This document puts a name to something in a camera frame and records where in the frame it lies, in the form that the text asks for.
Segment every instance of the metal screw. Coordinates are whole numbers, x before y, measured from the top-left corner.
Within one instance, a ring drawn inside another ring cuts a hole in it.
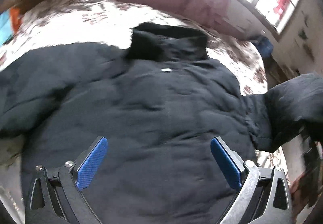
[[[247,167],[253,167],[253,166],[255,165],[255,163],[254,163],[254,162],[252,162],[251,160],[247,160],[247,161],[245,162],[245,165],[246,165]]]
[[[40,170],[42,170],[43,169],[43,166],[42,165],[38,165],[38,166],[36,166],[36,171],[40,171]]]
[[[283,169],[282,169],[279,165],[276,165],[276,169],[277,169],[278,171],[283,171]]]
[[[71,167],[73,165],[73,161],[65,162],[65,167]]]

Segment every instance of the black puffer jacket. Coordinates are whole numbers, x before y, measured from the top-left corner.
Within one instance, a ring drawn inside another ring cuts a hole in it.
[[[0,135],[26,135],[22,188],[37,164],[74,160],[97,136],[109,151],[85,196],[103,223],[215,223],[234,191],[210,152],[274,150],[299,121],[323,122],[323,80],[300,76],[241,96],[206,36],[142,24],[128,50],[79,43],[26,53],[0,73]]]

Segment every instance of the jacket sleeve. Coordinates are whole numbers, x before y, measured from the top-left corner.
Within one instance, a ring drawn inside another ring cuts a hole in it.
[[[303,125],[315,141],[323,141],[323,78],[304,74],[268,90],[245,96],[253,113],[256,149],[273,152],[299,134]]]
[[[10,64],[0,72],[0,138],[41,124],[75,84],[97,75],[93,72],[115,56],[115,49],[95,43],[59,45],[29,51]]]

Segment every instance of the blue textured pad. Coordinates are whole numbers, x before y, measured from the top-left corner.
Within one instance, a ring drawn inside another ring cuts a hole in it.
[[[96,171],[104,159],[108,150],[108,140],[102,138],[99,143],[93,148],[88,158],[84,161],[78,172],[78,180],[76,186],[81,191],[90,185]]]
[[[14,34],[9,10],[0,14],[0,47]]]
[[[223,146],[216,138],[213,138],[211,141],[211,152],[229,186],[239,191],[242,187],[241,173],[231,157],[224,150]]]

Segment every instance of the bed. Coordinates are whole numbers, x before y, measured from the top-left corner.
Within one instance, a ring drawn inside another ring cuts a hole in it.
[[[203,31],[209,37],[209,57],[218,59],[232,71],[240,83],[242,95],[263,94],[267,91],[262,59],[250,42],[219,34],[179,15],[146,5],[114,0],[41,2],[24,15],[22,25],[13,39],[0,47],[0,71],[24,53],[40,47],[91,41],[126,49],[131,44],[131,28],[143,22],[186,26]],[[23,137],[1,141],[5,152],[0,155],[0,199],[6,201],[17,223],[24,223],[24,204],[19,188],[19,154]],[[255,152],[260,166],[273,168],[278,164],[283,167],[288,179],[281,147],[274,153]]]

